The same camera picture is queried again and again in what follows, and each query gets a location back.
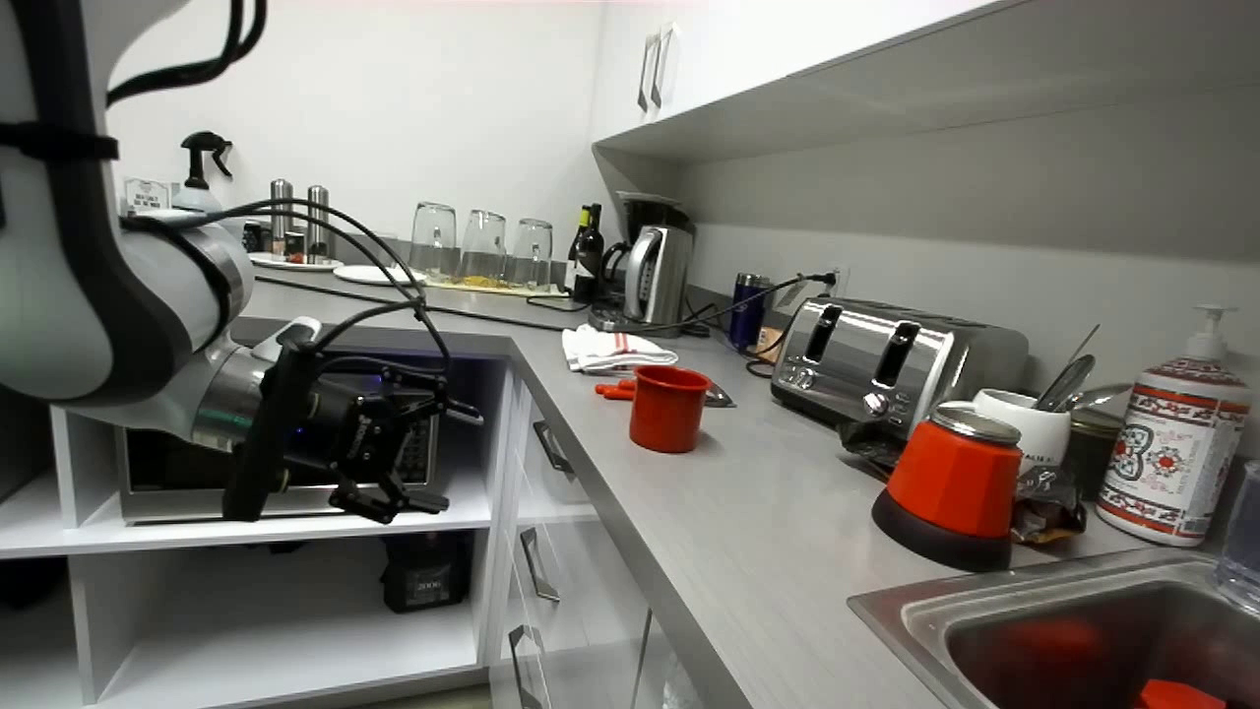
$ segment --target plate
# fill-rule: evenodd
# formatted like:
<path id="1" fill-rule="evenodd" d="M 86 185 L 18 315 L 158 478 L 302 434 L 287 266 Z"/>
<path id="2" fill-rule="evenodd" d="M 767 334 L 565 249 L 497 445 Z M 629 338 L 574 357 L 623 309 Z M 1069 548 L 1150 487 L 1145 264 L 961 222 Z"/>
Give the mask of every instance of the plate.
<path id="1" fill-rule="evenodd" d="M 287 264 L 277 250 L 251 250 L 250 264 L 277 266 L 277 270 L 336 270 L 339 266 L 339 258 Z"/>
<path id="2" fill-rule="evenodd" d="M 375 264 L 339 264 L 331 275 L 350 281 L 350 283 L 389 283 L 386 270 L 375 266 Z"/>

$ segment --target cabinet handle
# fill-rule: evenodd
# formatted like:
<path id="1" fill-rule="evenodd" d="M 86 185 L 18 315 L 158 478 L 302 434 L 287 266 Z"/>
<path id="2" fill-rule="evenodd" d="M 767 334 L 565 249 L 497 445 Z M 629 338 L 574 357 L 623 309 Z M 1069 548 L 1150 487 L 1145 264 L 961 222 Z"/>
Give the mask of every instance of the cabinet handle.
<path id="1" fill-rule="evenodd" d="M 522 668 L 522 643 L 532 639 L 539 647 L 545 659 L 545 632 L 537 625 L 514 625 L 507 631 L 507 655 L 514 655 L 514 681 L 515 681 L 515 702 L 522 709 L 546 709 L 546 702 L 539 702 L 529 686 L 524 686 L 524 668 Z"/>
<path id="2" fill-rule="evenodd" d="M 529 584 L 537 585 L 537 596 L 545 602 L 558 602 L 558 592 L 539 576 L 539 530 L 537 529 L 524 529 L 522 530 L 522 552 L 524 552 L 524 567 L 529 567 Z"/>
<path id="3" fill-rule="evenodd" d="M 546 453 L 546 463 L 565 478 L 574 478 L 574 463 L 567 459 L 567 453 L 558 447 L 558 439 L 553 438 L 546 422 L 537 422 L 537 438 Z"/>
<path id="4" fill-rule="evenodd" d="M 650 38 L 642 42 L 642 57 L 638 57 L 638 109 L 642 109 L 642 114 L 653 109 L 650 77 L 653 77 L 653 68 L 658 68 L 658 51 L 663 51 L 663 38 L 650 34 Z"/>
<path id="5" fill-rule="evenodd" d="M 658 109 L 665 105 L 665 92 L 663 85 L 665 85 L 671 48 L 672 48 L 672 26 L 665 26 L 658 34 L 653 85 L 650 85 L 650 98 L 653 98 Z"/>

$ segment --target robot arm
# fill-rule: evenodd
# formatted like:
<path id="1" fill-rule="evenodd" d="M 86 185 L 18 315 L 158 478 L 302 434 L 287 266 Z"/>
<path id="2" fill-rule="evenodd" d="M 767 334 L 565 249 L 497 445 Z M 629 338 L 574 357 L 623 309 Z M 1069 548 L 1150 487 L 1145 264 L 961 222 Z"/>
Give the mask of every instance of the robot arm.
<path id="1" fill-rule="evenodd" d="M 250 53 L 263 26 L 256 0 L 251 31 L 241 38 L 243 0 L 233 0 L 220 57 L 107 92 L 117 51 L 162 9 L 171 2 L 0 0 L 0 387 L 233 453 L 233 518 L 259 517 L 292 455 L 325 455 L 321 463 L 343 481 L 339 509 L 375 518 L 444 509 L 405 499 L 389 484 L 398 447 L 444 409 L 441 378 L 426 387 L 386 367 L 380 403 L 325 387 L 331 363 L 313 346 L 313 320 L 259 346 L 233 342 L 228 323 L 250 302 L 251 266 L 220 223 L 117 223 L 117 148 L 102 135 L 102 105 L 214 77 Z M 386 509 L 357 497 L 364 478 L 386 487 Z"/>

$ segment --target electric kettle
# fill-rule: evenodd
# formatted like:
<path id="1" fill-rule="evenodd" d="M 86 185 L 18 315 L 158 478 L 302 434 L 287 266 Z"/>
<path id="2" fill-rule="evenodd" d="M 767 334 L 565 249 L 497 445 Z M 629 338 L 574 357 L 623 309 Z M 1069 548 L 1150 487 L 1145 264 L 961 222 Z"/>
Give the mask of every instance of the electric kettle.
<path id="1" fill-rule="evenodd" d="M 699 236 L 679 223 L 646 223 L 625 250 L 623 315 L 646 328 L 679 328 L 687 298 L 687 266 Z"/>

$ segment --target glass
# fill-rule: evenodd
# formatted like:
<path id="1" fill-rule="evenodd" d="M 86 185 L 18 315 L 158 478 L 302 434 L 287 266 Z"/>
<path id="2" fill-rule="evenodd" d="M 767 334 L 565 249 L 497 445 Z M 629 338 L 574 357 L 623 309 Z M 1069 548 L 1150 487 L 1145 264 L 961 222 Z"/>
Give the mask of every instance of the glass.
<path id="1" fill-rule="evenodd" d="M 506 283 L 507 281 L 507 222 L 506 211 L 473 208 L 466 227 L 462 283 Z"/>
<path id="2" fill-rule="evenodd" d="M 126 211 L 146 218 L 155 208 L 171 208 L 175 204 L 175 185 L 166 180 L 142 180 L 142 176 L 126 176 Z"/>
<path id="3" fill-rule="evenodd" d="M 515 240 L 514 240 L 514 283 L 524 283 L 532 292 L 553 292 L 553 222 L 515 222 Z"/>
<path id="4" fill-rule="evenodd" d="M 462 244 L 459 244 L 459 208 L 423 199 L 410 222 L 405 264 L 431 281 L 459 281 Z"/>

